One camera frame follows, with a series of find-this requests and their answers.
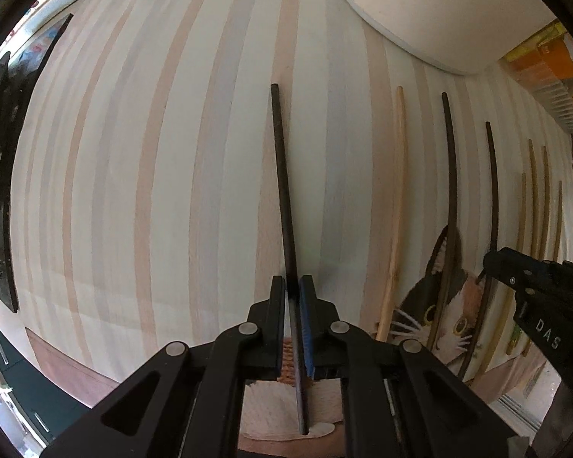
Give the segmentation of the striped cat kitchen mat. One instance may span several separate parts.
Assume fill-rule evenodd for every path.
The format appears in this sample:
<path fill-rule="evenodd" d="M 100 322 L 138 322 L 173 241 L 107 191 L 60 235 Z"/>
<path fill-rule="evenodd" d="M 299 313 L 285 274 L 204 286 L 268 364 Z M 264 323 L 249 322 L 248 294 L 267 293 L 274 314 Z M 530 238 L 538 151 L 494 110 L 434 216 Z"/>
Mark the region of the striped cat kitchen mat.
<path fill-rule="evenodd" d="M 435 141 L 439 71 L 346 0 L 87 0 L 15 158 L 15 283 L 32 330 L 123 381 L 212 342 L 283 269 L 270 86 L 299 267 L 371 330 L 396 210 L 393 94 Z"/>

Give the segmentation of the teal cabinet drawers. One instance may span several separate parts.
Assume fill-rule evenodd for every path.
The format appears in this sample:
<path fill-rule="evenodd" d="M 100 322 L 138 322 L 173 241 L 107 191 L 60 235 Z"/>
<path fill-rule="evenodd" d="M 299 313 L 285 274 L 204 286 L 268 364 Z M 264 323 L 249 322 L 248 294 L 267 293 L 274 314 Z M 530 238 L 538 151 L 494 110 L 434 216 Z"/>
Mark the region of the teal cabinet drawers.
<path fill-rule="evenodd" d="M 51 382 L 0 330 L 0 382 L 26 424 L 50 443 L 89 408 Z"/>

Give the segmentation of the clear condiment organizer tray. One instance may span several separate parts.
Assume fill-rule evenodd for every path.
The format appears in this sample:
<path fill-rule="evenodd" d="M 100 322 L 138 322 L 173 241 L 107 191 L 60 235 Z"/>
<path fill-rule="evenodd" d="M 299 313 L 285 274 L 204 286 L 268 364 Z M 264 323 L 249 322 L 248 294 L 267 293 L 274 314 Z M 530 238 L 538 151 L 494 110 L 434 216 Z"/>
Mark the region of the clear condiment organizer tray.
<path fill-rule="evenodd" d="M 560 21 L 555 20 L 554 22 L 549 23 L 547 26 L 530 36 L 525 40 L 525 42 L 521 42 L 515 48 L 522 44 L 545 44 L 546 42 L 549 42 L 550 40 L 563 35 L 568 35 L 573 40 L 573 37 L 567 31 L 565 26 Z M 507 68 L 504 57 L 501 59 L 501 64 L 515 80 L 515 77 Z M 539 102 L 544 107 L 544 109 L 565 131 L 573 134 L 573 79 L 564 82 L 556 82 L 535 90 L 526 88 L 520 82 L 518 82 L 518 84 L 520 84 L 529 93 L 531 93 L 537 102 Z"/>

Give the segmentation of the orange seasoning packet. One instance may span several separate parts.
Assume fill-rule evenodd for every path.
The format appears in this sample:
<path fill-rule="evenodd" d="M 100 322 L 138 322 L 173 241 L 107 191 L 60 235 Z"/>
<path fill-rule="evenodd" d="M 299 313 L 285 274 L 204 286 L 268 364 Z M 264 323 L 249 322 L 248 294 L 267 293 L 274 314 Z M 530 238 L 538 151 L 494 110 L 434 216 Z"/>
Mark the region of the orange seasoning packet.
<path fill-rule="evenodd" d="M 504 57 L 507 68 L 528 89 L 573 79 L 573 40 L 559 36 L 545 44 L 522 44 Z"/>

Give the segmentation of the cream round utensil holder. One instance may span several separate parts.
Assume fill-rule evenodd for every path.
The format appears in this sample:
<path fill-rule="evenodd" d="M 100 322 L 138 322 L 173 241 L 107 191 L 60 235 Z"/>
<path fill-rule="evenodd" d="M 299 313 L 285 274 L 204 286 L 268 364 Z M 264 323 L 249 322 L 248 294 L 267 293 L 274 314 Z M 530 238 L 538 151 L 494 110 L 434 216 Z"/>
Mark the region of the cream round utensil holder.
<path fill-rule="evenodd" d="M 449 73 L 480 73 L 555 19 L 541 0 L 346 0 L 372 28 Z"/>

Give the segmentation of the black glass gas stove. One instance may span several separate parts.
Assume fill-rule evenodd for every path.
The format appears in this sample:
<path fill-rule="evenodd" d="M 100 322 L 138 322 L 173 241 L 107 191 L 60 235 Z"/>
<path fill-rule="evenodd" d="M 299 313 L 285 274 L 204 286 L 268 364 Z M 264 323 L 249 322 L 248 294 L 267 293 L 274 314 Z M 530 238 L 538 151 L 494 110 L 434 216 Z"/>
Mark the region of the black glass gas stove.
<path fill-rule="evenodd" d="M 11 60 L 0 59 L 0 301 L 12 312 L 19 309 L 14 285 L 10 236 L 10 190 L 13 166 L 24 118 L 32 93 L 58 41 L 73 16 L 71 13 L 39 35 Z"/>

